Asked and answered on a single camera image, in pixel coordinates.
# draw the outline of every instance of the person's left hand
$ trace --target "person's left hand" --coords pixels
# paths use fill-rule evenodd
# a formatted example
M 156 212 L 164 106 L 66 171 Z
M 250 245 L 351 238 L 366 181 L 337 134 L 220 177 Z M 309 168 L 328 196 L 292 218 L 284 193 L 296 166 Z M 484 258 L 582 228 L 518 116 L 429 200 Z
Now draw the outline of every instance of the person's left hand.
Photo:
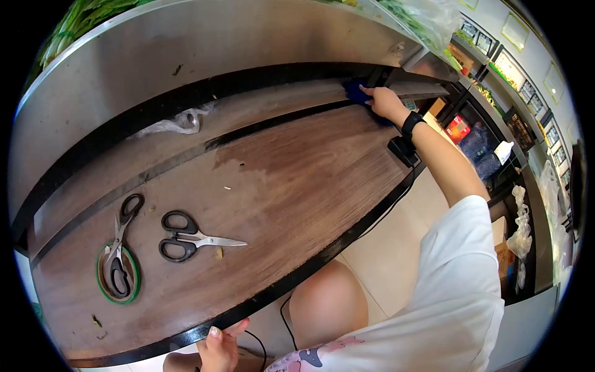
M 201 356 L 201 372 L 232 372 L 237 367 L 237 337 L 250 325 L 246 318 L 221 331 L 211 327 L 206 339 L 196 343 Z

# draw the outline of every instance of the green tape roll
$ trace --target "green tape roll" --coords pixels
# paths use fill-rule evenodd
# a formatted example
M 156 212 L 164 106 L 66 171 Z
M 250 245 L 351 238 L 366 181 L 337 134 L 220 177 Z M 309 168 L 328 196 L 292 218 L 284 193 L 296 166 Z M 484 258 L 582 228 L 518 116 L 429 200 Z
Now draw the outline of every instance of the green tape roll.
M 132 301 L 134 301 L 136 296 L 139 294 L 140 271 L 138 269 L 136 262 L 134 261 L 134 258 L 132 258 L 132 256 L 130 255 L 130 252 L 124 246 L 122 246 L 122 261 L 123 261 L 122 265 L 127 269 L 128 274 L 131 274 L 133 285 L 132 285 L 132 289 L 130 291 L 130 295 L 128 297 L 121 298 L 121 299 L 114 297 L 107 289 L 108 288 L 107 284 L 104 283 L 104 277 L 103 277 L 104 262 L 102 262 L 103 257 L 106 255 L 105 248 L 108 246 L 111 246 L 112 244 L 113 244 L 113 242 L 107 243 L 106 245 L 103 246 L 103 248 L 101 248 L 101 250 L 99 251 L 99 254 L 97 254 L 97 262 L 95 263 L 95 279 L 97 279 L 97 285 L 99 286 L 99 289 L 101 290 L 101 293 L 103 293 L 105 298 L 107 298 L 110 302 L 113 302 L 115 304 L 125 305 L 125 304 L 129 304 Z

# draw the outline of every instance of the person's right hand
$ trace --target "person's right hand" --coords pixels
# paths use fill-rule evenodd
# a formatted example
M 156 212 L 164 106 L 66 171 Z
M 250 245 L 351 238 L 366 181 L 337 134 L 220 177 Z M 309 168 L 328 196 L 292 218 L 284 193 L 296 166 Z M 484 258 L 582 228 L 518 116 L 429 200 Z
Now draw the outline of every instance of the person's right hand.
M 201 372 L 232 372 L 238 362 L 236 338 L 248 328 L 246 318 L 233 326 L 220 330 L 211 327 L 205 340 L 196 343 L 201 356 Z
M 373 97 L 366 101 L 366 104 L 372 106 L 373 112 L 389 119 L 399 128 L 403 126 L 411 111 L 403 105 L 403 102 L 392 90 L 387 87 L 364 88 L 362 85 L 359 85 L 359 88 Z

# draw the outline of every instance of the sleeve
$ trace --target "sleeve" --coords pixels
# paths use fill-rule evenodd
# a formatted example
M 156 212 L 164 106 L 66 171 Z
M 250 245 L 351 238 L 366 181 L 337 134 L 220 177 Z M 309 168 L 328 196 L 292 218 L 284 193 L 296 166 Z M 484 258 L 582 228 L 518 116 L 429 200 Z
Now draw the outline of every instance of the sleeve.
M 477 195 L 460 200 L 421 241 L 412 311 L 479 293 L 500 297 L 490 211 Z

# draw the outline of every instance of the black cable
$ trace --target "black cable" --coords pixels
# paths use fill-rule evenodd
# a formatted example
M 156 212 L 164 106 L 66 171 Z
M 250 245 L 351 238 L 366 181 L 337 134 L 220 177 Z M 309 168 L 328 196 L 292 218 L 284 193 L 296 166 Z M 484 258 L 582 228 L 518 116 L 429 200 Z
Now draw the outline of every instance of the black cable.
M 298 351 L 298 347 L 296 346 L 296 339 L 293 337 L 292 330 L 289 329 L 289 325 L 287 325 L 287 322 L 285 321 L 285 317 L 283 316 L 283 307 L 285 306 L 285 304 L 287 303 L 287 301 L 289 301 L 290 298 L 291 298 L 291 296 L 289 296 L 287 298 L 287 300 L 285 300 L 285 302 L 283 303 L 283 305 L 281 305 L 281 309 L 279 310 L 279 312 L 281 313 L 281 319 L 283 319 L 283 323 L 285 323 L 285 326 L 287 327 L 287 331 L 289 332 L 289 336 L 292 337 L 293 347 L 295 348 L 296 351 Z
M 262 347 L 262 353 L 264 354 L 264 358 L 262 359 L 262 367 L 261 367 L 261 372 L 264 372 L 264 367 L 267 365 L 267 350 L 264 348 L 264 344 L 262 343 L 262 341 L 260 341 L 260 338 L 256 337 L 256 335 L 250 331 L 244 331 L 247 334 L 251 335 L 252 337 L 254 337 L 260 344 Z
M 372 229 L 374 229 L 374 228 L 376 227 L 376 225 L 377 225 L 377 224 L 379 224 L 379 223 L 380 223 L 380 222 L 381 222 L 381 221 L 382 221 L 382 220 L 383 220 L 383 219 L 384 219 L 384 218 L 385 218 L 385 217 L 386 217 L 386 216 L 387 216 L 387 215 L 388 215 L 388 214 L 389 214 L 389 213 L 390 213 L 390 212 L 393 210 L 394 206 L 395 206 L 395 205 L 397 205 L 397 203 L 398 203 L 398 202 L 399 202 L 401 199 L 403 199 L 403 197 L 404 197 L 405 195 L 407 195 L 407 193 L 409 192 L 409 190 L 411 190 L 411 187 L 412 187 L 412 186 L 413 186 L 413 182 L 411 182 L 411 184 L 410 184 L 409 186 L 407 186 L 407 189 L 405 190 L 405 192 L 403 192 L 403 193 L 401 194 L 401 196 L 400 196 L 400 197 L 398 197 L 398 198 L 397 198 L 397 199 L 394 201 L 393 205 L 391 205 L 391 206 L 390 206 L 390 208 L 389 208 L 389 211 L 388 211 L 388 212 L 386 212 L 386 213 L 384 214 L 384 216 L 382 216 L 382 217 L 381 217 L 381 218 L 380 218 L 378 221 L 376 221 L 376 222 L 375 222 L 375 223 L 372 225 L 372 227 L 370 227 L 370 228 L 368 229 L 368 231 L 366 231 L 365 233 L 361 234 L 361 235 L 359 236 L 359 238 L 355 239 L 354 241 L 357 241 L 357 240 L 359 240 L 359 239 L 362 239 L 362 238 L 363 238 L 364 236 L 366 236 L 366 235 L 367 235 L 367 234 L 368 234 L 370 231 L 372 231 Z

